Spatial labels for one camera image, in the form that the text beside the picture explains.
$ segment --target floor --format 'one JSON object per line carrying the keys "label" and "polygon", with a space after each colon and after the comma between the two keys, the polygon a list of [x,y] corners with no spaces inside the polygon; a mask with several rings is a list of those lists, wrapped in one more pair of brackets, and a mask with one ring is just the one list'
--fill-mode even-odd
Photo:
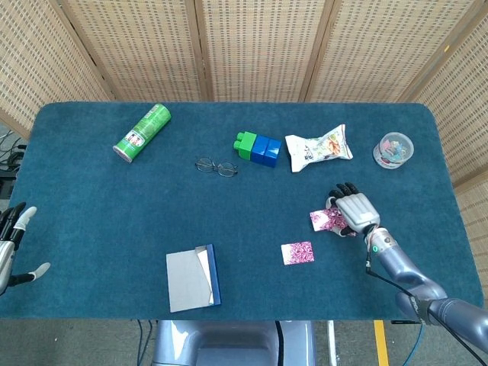
{"label": "floor", "polygon": [[[7,130],[0,125],[0,136]],[[15,135],[0,146],[5,150]],[[8,201],[0,201],[0,210]],[[0,298],[8,301],[8,292]],[[329,364],[325,322],[314,323],[318,366]],[[402,365],[418,335],[417,325],[384,324],[389,364]],[[144,323],[145,335],[149,330]],[[339,366],[378,365],[373,322],[335,322]],[[143,364],[153,354],[153,332]],[[139,326],[134,319],[0,319],[0,366],[116,365],[136,364]],[[488,362],[488,355],[483,355]],[[409,363],[417,365],[468,366],[476,361],[443,329],[427,327],[417,353]]]}

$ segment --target green toy block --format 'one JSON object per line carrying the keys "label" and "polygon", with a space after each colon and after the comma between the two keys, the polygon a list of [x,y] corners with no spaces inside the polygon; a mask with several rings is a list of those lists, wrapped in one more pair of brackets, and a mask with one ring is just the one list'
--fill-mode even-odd
{"label": "green toy block", "polygon": [[239,156],[245,160],[251,160],[251,150],[256,140],[256,134],[251,132],[239,132],[234,149],[239,151]]}

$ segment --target robotic hand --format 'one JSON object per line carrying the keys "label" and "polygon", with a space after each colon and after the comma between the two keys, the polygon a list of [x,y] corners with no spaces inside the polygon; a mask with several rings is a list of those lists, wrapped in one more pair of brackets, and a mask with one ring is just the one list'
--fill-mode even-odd
{"label": "robotic hand", "polygon": [[35,271],[11,275],[15,253],[19,248],[29,220],[37,211],[36,207],[30,207],[21,215],[24,208],[25,203],[23,202],[0,214],[0,296],[7,290],[7,287],[37,280],[51,266],[50,263],[43,263]]}
{"label": "robotic hand", "polygon": [[[340,236],[352,232],[364,234],[368,251],[366,273],[401,290],[396,295],[396,304],[409,319],[444,326],[458,341],[460,336],[488,353],[488,311],[449,298],[440,285],[413,264],[388,230],[380,226],[380,215],[364,194],[351,183],[339,184],[337,188],[330,191],[326,208],[337,206],[348,226],[333,231]],[[393,281],[371,270],[372,257],[380,261]],[[397,283],[411,287],[407,290]]]}

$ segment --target pink card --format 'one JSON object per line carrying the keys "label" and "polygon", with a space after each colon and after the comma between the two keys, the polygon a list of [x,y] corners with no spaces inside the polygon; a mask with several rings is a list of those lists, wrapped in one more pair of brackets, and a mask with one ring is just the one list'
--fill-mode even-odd
{"label": "pink card", "polygon": [[296,265],[298,263],[313,262],[313,250],[311,242],[294,242],[281,246],[283,263],[285,265]]}
{"label": "pink card", "polygon": [[342,230],[348,225],[342,216],[341,211],[339,211],[337,207],[330,207],[328,210],[310,212],[310,219],[312,220],[314,231],[332,231],[334,226],[337,226]]}

